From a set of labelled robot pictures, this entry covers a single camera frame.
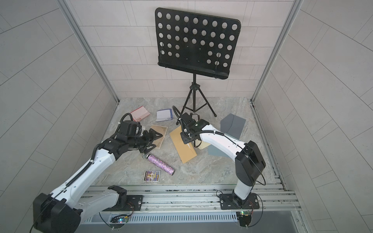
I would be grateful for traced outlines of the cream letter paper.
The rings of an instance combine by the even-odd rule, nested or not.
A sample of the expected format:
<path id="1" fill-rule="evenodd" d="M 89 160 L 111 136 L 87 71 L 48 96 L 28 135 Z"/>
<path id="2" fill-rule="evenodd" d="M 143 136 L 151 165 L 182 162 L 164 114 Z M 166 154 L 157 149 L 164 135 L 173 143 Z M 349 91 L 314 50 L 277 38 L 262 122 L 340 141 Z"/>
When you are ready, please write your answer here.
<path id="1" fill-rule="evenodd" d="M 158 134 L 162 135 L 161 137 L 159 137 L 157 140 L 155 140 L 153 142 L 156 145 L 156 149 L 159 149 L 159 148 L 161 148 L 161 145 L 162 145 L 162 142 L 165 138 L 168 127 L 167 126 L 152 125 L 150 128 L 155 130 Z"/>

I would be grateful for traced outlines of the cream envelope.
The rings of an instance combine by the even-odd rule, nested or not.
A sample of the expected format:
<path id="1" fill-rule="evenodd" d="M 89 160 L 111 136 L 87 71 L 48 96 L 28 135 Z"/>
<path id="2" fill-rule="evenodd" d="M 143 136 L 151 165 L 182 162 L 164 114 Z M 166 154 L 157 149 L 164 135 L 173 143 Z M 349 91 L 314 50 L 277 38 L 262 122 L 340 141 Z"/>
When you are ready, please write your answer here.
<path id="1" fill-rule="evenodd" d="M 198 145 L 198 149 L 200 150 L 203 150 L 204 148 L 210 146 L 210 143 L 207 143 L 207 142 L 204 142 L 204 141 L 201 141 L 201 143 Z"/>

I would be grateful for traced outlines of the tan brown envelope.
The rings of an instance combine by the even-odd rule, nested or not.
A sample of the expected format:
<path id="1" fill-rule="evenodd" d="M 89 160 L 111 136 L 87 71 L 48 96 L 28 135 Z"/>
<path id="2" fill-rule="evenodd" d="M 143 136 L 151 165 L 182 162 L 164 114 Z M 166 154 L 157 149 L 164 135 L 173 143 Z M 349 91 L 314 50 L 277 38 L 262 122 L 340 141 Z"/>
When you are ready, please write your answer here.
<path id="1" fill-rule="evenodd" d="M 183 164 L 187 163 L 191 159 L 197 156 L 194 146 L 189 144 L 184 144 L 181 138 L 181 126 L 170 132 L 170 137 L 173 141 L 174 146 L 179 154 L 179 157 Z"/>

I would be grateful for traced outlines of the pink red-bordered letter paper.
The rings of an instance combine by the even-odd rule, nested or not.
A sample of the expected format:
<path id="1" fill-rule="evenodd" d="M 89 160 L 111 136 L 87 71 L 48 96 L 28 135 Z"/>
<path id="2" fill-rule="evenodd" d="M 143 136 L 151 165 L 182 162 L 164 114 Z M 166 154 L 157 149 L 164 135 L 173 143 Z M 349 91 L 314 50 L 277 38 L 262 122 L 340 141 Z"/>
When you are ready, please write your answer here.
<path id="1" fill-rule="evenodd" d="M 133 117 L 133 121 L 139 122 L 149 116 L 150 112 L 144 106 L 141 106 L 138 109 L 132 111 L 131 115 Z"/>

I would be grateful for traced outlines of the blue-grey envelope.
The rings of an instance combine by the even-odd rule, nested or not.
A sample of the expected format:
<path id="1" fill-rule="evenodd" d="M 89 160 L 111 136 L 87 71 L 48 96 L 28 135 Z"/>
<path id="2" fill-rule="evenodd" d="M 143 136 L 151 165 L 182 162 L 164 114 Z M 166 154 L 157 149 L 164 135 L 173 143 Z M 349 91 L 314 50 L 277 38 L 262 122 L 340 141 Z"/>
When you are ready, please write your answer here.
<path id="1" fill-rule="evenodd" d="M 233 153 L 227 148 L 218 148 L 216 146 L 208 146 L 208 154 L 213 156 L 227 157 L 234 159 Z"/>

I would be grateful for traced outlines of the dark grey envelope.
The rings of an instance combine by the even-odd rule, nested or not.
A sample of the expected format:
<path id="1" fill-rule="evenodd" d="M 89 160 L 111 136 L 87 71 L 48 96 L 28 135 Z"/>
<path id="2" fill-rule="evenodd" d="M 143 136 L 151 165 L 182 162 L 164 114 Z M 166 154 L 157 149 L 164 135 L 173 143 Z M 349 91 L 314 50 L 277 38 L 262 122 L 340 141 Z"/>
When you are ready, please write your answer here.
<path id="1" fill-rule="evenodd" d="M 245 123 L 246 119 L 229 114 L 220 121 L 220 131 L 235 139 L 239 139 Z"/>

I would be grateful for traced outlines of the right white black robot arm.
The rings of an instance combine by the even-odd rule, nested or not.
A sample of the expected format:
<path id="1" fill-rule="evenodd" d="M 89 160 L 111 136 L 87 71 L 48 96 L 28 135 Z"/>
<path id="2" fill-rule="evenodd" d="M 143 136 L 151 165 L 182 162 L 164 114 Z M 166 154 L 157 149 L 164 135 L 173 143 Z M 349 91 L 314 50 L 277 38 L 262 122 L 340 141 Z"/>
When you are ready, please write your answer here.
<path id="1" fill-rule="evenodd" d="M 217 130 L 204 119 L 194 120 L 192 114 L 184 113 L 178 117 L 177 122 L 181 125 L 180 135 L 184 144 L 195 140 L 209 143 L 235 162 L 238 182 L 232 192 L 232 202 L 238 209 L 247 208 L 252 189 L 266 168 L 258 145 L 253 141 L 245 143 L 234 139 Z"/>

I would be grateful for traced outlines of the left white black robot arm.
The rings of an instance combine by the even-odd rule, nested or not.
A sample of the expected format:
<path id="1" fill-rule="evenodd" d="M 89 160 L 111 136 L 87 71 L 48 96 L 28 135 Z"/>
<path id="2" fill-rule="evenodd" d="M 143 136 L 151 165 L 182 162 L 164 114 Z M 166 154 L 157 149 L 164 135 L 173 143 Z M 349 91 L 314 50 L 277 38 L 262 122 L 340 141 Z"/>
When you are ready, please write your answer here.
<path id="1" fill-rule="evenodd" d="M 122 120 L 116 131 L 97 144 L 91 158 L 67 181 L 50 194 L 39 194 L 33 202 L 32 229 L 43 233 L 73 233 L 81 222 L 103 210 L 134 211 L 127 191 L 112 185 L 107 192 L 81 203 L 79 200 L 91 184 L 124 153 L 138 150 L 148 154 L 163 135 L 154 129 L 143 130 L 141 124 Z"/>

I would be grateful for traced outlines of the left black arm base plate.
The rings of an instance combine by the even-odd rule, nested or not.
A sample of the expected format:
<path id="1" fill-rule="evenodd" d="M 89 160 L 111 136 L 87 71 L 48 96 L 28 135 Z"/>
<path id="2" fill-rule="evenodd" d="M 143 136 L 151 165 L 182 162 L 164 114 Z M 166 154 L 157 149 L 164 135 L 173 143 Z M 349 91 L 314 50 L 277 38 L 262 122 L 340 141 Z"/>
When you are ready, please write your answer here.
<path id="1" fill-rule="evenodd" d="M 104 211 L 140 211 L 143 203 L 143 195 L 127 195 L 126 200 L 120 197 L 117 204 Z"/>

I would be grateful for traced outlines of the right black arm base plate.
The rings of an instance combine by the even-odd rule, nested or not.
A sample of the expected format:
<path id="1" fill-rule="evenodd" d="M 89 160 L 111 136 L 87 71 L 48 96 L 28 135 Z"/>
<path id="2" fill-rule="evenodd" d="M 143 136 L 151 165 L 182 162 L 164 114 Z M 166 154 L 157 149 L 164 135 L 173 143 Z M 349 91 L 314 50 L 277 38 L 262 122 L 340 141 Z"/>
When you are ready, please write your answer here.
<path id="1" fill-rule="evenodd" d="M 248 197 L 241 200 L 234 193 L 219 194 L 220 207 L 222 210 L 256 210 L 260 208 L 258 196 L 255 193 L 250 193 Z"/>

